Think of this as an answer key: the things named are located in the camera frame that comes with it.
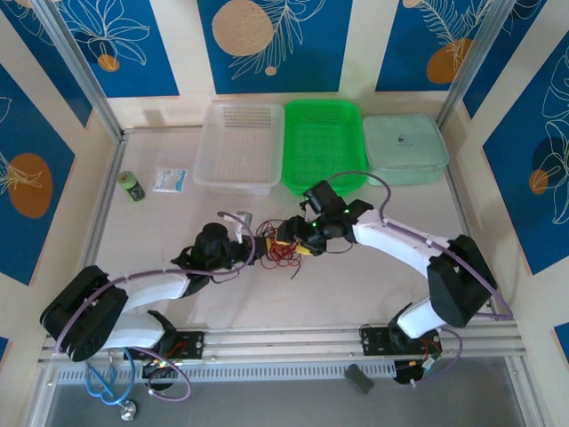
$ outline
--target yellow component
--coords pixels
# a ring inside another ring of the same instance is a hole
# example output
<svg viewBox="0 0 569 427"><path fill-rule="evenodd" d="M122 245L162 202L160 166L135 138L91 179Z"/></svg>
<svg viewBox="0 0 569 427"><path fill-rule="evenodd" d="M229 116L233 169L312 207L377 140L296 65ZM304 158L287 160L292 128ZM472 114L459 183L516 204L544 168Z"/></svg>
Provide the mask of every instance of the yellow component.
<svg viewBox="0 0 569 427"><path fill-rule="evenodd" d="M302 245L296 246L296 253L301 254L301 255L312 256L312 253L310 252L310 250L307 249L306 247L302 246Z"/></svg>

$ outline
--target plastic storage box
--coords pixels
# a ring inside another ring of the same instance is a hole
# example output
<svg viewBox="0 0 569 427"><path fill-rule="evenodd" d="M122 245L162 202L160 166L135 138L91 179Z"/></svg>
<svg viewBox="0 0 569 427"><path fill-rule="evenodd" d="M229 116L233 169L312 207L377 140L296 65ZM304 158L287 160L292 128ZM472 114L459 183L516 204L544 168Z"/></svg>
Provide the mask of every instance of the plastic storage box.
<svg viewBox="0 0 569 427"><path fill-rule="evenodd" d="M205 114L194 181L220 193L267 195L281 180L285 109L212 104Z"/></svg>
<svg viewBox="0 0 569 427"><path fill-rule="evenodd" d="M370 168L390 185L436 182L448 165L437 124L424 114L366 117L364 132Z"/></svg>
<svg viewBox="0 0 569 427"><path fill-rule="evenodd" d="M367 171L362 118L348 101L293 101L286 107L283 183L302 194L338 172ZM340 196L365 183L363 175L331 182Z"/></svg>

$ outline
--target tangled wires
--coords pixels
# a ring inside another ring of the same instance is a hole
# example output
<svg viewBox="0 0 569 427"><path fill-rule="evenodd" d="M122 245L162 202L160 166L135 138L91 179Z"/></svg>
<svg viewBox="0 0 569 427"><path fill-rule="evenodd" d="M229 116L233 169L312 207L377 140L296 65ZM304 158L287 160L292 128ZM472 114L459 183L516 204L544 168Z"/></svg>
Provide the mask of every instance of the tangled wires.
<svg viewBox="0 0 569 427"><path fill-rule="evenodd" d="M296 248L299 245L298 242L294 242L290 245L277 243L276 229L282 222L284 221L266 220L255 232L258 238L266 238L269 240L267 260L270 263L267 264L263 261L263 258L261 258L260 265L266 270L273 270L276 267L296 267L296 271L291 276L291 279L293 279L301 270L302 255L296 252Z"/></svg>

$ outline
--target light green plastic container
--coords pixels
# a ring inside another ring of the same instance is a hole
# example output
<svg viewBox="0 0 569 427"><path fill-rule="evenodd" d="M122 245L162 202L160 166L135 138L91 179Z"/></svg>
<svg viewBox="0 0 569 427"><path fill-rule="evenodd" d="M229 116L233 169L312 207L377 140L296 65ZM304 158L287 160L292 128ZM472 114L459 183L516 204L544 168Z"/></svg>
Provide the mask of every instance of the light green plastic container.
<svg viewBox="0 0 569 427"><path fill-rule="evenodd" d="M389 185L436 182L448 165L443 136L430 116L366 117L364 133L370 169Z"/></svg>
<svg viewBox="0 0 569 427"><path fill-rule="evenodd" d="M283 184L302 194L338 172L367 171L364 129L357 105L348 101L292 101L284 107ZM345 196L365 183L346 175L330 184Z"/></svg>

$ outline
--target blue cable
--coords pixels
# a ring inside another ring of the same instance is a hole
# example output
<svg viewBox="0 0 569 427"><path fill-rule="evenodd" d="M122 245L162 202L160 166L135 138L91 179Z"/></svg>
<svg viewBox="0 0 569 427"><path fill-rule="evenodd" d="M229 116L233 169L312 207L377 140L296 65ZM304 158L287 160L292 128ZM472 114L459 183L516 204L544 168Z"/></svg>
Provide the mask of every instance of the blue cable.
<svg viewBox="0 0 569 427"><path fill-rule="evenodd" d="M85 363L87 365L87 370L88 370L88 374L85 378L85 386L87 387L87 392L94 398L99 398L105 405L109 406L120 405L126 400L126 398L128 398L128 395L131 394L132 387L134 387L134 376L136 375L134 360L132 359L132 354L131 352L128 351L128 349L123 349L123 351L126 357L128 358L128 361L131 364L131 381L128 384L126 391L123 393L123 395L120 398L116 397L116 393L114 390L115 380L116 380L115 367L111 365L110 381L107 383L107 381L103 378L103 375L97 369L95 369L90 363ZM91 382L91 374L93 374L95 378L97 378L97 381L99 381L100 385L103 388L102 391L93 390Z"/></svg>

